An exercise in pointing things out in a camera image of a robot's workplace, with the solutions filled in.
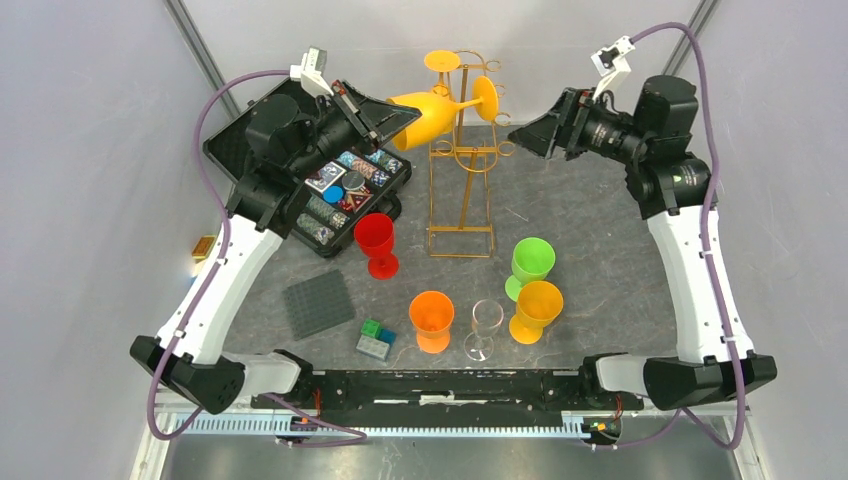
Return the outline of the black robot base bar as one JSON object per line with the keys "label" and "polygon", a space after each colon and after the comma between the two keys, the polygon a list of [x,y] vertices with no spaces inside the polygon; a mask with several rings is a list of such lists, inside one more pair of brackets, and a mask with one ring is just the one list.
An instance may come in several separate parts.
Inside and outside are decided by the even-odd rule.
{"label": "black robot base bar", "polygon": [[578,370],[324,370],[282,399],[346,427],[554,427],[564,412],[643,409],[633,394],[594,390]]}

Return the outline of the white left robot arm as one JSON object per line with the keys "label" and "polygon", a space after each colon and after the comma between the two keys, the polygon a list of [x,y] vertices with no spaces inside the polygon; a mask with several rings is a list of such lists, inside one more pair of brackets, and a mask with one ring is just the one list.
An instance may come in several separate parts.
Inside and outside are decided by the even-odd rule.
{"label": "white left robot arm", "polygon": [[237,399],[276,393],[306,405],[313,379],[283,353],[231,354],[223,343],[257,275],[315,194],[308,179],[346,152],[371,154],[421,117],[415,107],[370,97],[346,81],[321,94],[291,80],[203,144],[234,182],[211,256],[175,313],[131,357],[160,387],[212,414]]}

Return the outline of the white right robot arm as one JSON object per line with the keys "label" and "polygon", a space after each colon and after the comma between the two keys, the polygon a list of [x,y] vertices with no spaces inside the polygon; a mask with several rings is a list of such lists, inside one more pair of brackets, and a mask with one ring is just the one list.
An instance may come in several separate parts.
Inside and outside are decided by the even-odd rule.
{"label": "white right robot arm", "polygon": [[602,408],[617,393],[676,410],[742,399],[773,381],[775,359],[756,352],[735,306],[718,238],[713,169],[689,148],[707,97],[689,81],[648,78],[631,113],[612,95],[566,88],[554,105],[509,134],[542,158],[561,149],[568,160],[591,152],[625,169],[626,187],[660,253],[675,321],[668,357],[606,353],[584,360],[580,400]]}

